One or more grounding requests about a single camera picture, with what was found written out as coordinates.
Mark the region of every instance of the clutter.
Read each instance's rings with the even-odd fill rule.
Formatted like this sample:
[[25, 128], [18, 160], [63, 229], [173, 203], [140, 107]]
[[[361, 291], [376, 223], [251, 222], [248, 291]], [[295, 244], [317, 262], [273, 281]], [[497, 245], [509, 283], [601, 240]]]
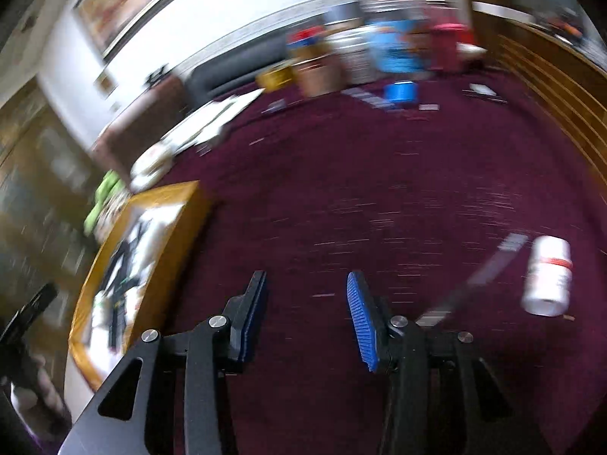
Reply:
[[142, 191], [149, 190], [156, 183], [158, 183], [166, 173], [168, 173], [173, 167], [172, 158], [169, 158], [164, 164], [161, 164], [156, 170], [147, 174], [139, 174], [131, 181], [131, 191], [133, 193], [141, 193]]
[[461, 61], [471, 62], [483, 60], [485, 55], [487, 54], [487, 50], [485, 48], [481, 48], [480, 46], [475, 46], [474, 44], [465, 44], [458, 42], [457, 53]]
[[477, 99], [484, 99], [484, 100], [488, 100], [491, 102], [499, 102], [500, 104], [508, 104], [508, 101], [497, 96], [495, 93], [487, 93], [487, 92], [479, 93], [472, 89], [468, 89], [468, 90], [464, 89], [464, 90], [462, 90], [462, 92], [464, 93], [464, 95], [466, 97], [475, 97]]
[[266, 68], [255, 77], [257, 84], [265, 92], [274, 92], [290, 85], [293, 80], [292, 60], [284, 60], [276, 65]]
[[293, 69], [297, 84], [305, 97], [321, 96], [343, 87], [339, 60], [334, 54], [297, 62]]
[[537, 24], [570, 46], [579, 47], [584, 40], [584, 23], [581, 15], [564, 6], [538, 13]]
[[126, 185], [115, 171], [105, 173], [103, 180], [95, 190], [95, 206], [84, 220], [84, 235], [89, 236], [95, 234], [95, 239], [101, 242], [96, 236], [99, 220], [107, 211], [105, 208], [109, 204], [113, 204], [116, 198], [128, 198]]
[[462, 70], [457, 44], [458, 34], [464, 29], [462, 24], [439, 24], [432, 27], [433, 68], [446, 73]]
[[228, 133], [227, 124], [262, 93], [263, 89], [257, 89], [221, 102], [210, 101], [163, 136], [161, 142], [169, 145], [174, 155], [203, 142], [217, 145]]
[[112, 195], [104, 204], [93, 230], [97, 243], [102, 244], [105, 241], [130, 197], [130, 191], [125, 188]]
[[342, 91], [342, 94], [346, 96], [354, 97], [355, 99], [360, 99], [367, 104], [370, 104], [372, 107], [377, 109], [383, 109], [384, 111], [396, 111], [398, 107], [391, 103], [389, 100], [385, 100], [383, 97], [374, 96], [370, 92], [366, 90], [360, 89], [358, 87], [354, 87], [352, 89], [346, 89]]
[[99, 250], [74, 311], [69, 351], [97, 390], [148, 328], [161, 328], [211, 208], [197, 182], [132, 196]]
[[459, 24], [457, 0], [424, 0], [431, 25]]
[[321, 25], [310, 27], [290, 35], [286, 48], [297, 61], [312, 60], [327, 54], [328, 48], [323, 40], [324, 28]]
[[172, 158], [173, 152], [171, 147], [164, 142], [158, 142], [148, 148], [135, 161], [135, 164], [131, 168], [131, 178], [135, 179], [142, 174], [151, 174], [164, 164], [171, 162]]
[[471, 83], [470, 90], [472, 90], [473, 92], [476, 92], [477, 94], [484, 94], [486, 96], [497, 97], [497, 93], [493, 89], [490, 89], [486, 85], [483, 85], [480, 83]]
[[552, 236], [533, 241], [521, 305], [532, 315], [556, 317], [569, 307], [573, 264], [569, 243]]
[[286, 108], [286, 100], [279, 99], [274, 102], [271, 102], [270, 105], [262, 111], [263, 115], [270, 115], [271, 113], [277, 113]]
[[378, 0], [366, 4], [371, 52], [377, 69], [409, 77], [423, 71], [430, 48], [421, 0]]
[[350, 85], [374, 82], [379, 78], [370, 51], [371, 26], [341, 31], [327, 37], [327, 42], [338, 55]]
[[327, 36], [363, 26], [364, 17], [360, 2], [357, 0], [330, 6], [322, 15]]

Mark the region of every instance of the wooden cabinet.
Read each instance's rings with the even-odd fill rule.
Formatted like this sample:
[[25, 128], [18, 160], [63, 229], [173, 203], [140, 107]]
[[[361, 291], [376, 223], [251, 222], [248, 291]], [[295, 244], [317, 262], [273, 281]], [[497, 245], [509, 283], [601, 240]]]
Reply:
[[607, 186], [607, 73], [538, 29], [499, 25], [499, 61], [535, 92]]
[[0, 108], [0, 316], [48, 281], [57, 299], [28, 333], [63, 391], [68, 334], [96, 244], [83, 234], [102, 173], [29, 81]]

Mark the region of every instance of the white wall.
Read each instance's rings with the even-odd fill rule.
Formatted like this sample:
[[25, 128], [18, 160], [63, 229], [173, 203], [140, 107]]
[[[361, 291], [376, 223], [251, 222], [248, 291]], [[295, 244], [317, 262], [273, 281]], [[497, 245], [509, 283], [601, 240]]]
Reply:
[[150, 72], [165, 63], [172, 68], [254, 20], [307, 1], [174, 0], [109, 63], [118, 87], [106, 99], [94, 85], [102, 60], [74, 14], [76, 0], [71, 0], [42, 57], [39, 80], [66, 126], [88, 148], [105, 124], [143, 91]]

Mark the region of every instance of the purple carpet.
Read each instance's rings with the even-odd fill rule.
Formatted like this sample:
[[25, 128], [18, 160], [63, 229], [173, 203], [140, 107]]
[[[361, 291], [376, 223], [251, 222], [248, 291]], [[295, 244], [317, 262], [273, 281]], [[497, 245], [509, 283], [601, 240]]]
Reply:
[[[463, 97], [470, 82], [509, 104]], [[225, 144], [190, 149], [164, 181], [199, 179], [219, 201], [166, 332], [193, 328], [268, 272], [256, 358], [229, 384], [241, 454], [375, 453], [385, 378], [360, 360], [348, 272], [415, 319], [512, 231], [569, 241], [575, 321], [521, 309], [527, 246], [443, 328], [473, 334], [563, 453], [607, 392], [606, 207], [582, 155], [502, 75], [420, 83], [439, 111], [387, 113], [336, 93], [261, 116], [281, 97], [300, 99], [295, 88], [262, 96]]]

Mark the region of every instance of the red object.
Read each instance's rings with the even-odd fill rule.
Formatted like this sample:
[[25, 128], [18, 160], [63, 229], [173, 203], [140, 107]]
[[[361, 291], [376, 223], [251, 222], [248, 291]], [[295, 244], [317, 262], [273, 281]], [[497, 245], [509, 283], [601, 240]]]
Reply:
[[474, 33], [472, 29], [466, 27], [459, 32], [458, 40], [464, 44], [474, 44], [476, 45], [476, 39], [474, 39]]
[[432, 51], [435, 68], [447, 73], [461, 71], [461, 61], [457, 52], [459, 33], [463, 24], [441, 24], [432, 28]]
[[573, 270], [573, 264], [570, 261], [563, 260], [561, 258], [542, 258], [540, 263], [549, 263], [550, 265], [558, 265], [559, 267], [565, 267], [569, 270]]
[[301, 41], [302, 39], [313, 38], [314, 36], [318, 36], [321, 32], [323, 32], [323, 30], [323, 26], [315, 25], [309, 29], [304, 29], [303, 31], [293, 33], [289, 38], [289, 42], [294, 43], [296, 41]]

